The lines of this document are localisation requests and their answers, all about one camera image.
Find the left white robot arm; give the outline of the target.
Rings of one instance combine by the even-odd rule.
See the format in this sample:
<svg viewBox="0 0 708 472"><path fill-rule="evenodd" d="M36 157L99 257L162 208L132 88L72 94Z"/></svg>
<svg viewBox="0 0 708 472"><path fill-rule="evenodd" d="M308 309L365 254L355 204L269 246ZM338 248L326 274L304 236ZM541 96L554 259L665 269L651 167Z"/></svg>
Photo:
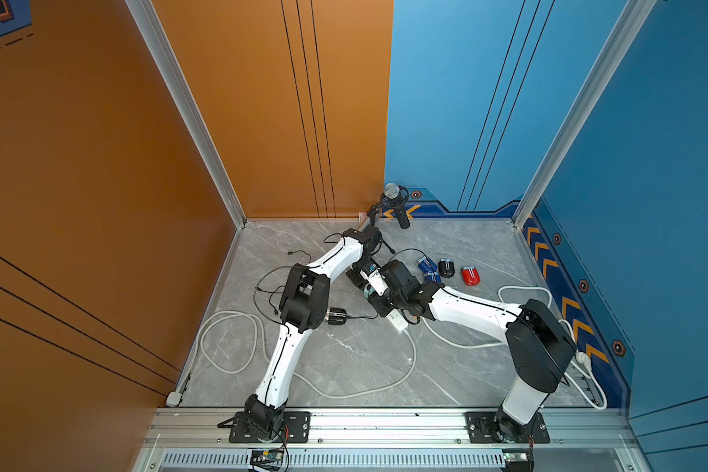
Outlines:
<svg viewBox="0 0 708 472"><path fill-rule="evenodd" d="M270 441L281 433L294 371L313 330L324 322L332 282L348 269L371 269L372 253L381 241L376 226L350 228L330 251L307 265L289 269L279 302L277 343L259 387L244 407L248 428L258 438Z"/></svg>

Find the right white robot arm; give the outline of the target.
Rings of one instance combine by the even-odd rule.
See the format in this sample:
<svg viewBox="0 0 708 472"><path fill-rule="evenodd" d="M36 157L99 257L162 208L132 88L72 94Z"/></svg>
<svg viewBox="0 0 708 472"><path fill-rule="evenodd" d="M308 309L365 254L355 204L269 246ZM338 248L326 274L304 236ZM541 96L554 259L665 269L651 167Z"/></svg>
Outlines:
<svg viewBox="0 0 708 472"><path fill-rule="evenodd" d="M490 426L495 441L524 443L543 426L537 419L540 407L557 390L576 352L572 336L545 303L475 297L438 281L420 281L400 261L358 275L366 299L382 317L395 311L408 324L419 319L453 323L509 348L515 378Z"/></svg>

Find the white power strip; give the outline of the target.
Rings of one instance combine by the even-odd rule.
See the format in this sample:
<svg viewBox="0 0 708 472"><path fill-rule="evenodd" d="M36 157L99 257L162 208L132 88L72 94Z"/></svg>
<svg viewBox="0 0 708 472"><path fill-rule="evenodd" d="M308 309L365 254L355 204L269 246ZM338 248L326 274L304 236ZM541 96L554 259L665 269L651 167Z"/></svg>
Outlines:
<svg viewBox="0 0 708 472"><path fill-rule="evenodd" d="M409 327L408 322L406 322L405 318L403 318L403 316L398 311L391 311L387 315L387 320L400 334L401 332L405 332L405 330L407 330L407 328Z"/></svg>

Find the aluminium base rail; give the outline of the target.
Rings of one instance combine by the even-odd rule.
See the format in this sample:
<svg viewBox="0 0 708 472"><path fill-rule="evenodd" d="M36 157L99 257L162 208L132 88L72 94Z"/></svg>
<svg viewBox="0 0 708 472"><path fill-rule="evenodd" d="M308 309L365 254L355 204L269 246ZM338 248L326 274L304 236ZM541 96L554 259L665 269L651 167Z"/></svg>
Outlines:
<svg viewBox="0 0 708 472"><path fill-rule="evenodd" d="M617 412L546 408L532 438L484 440L487 408L291 408L288 427L259 442L218 424L234 408L159 409L136 471L648 471Z"/></svg>

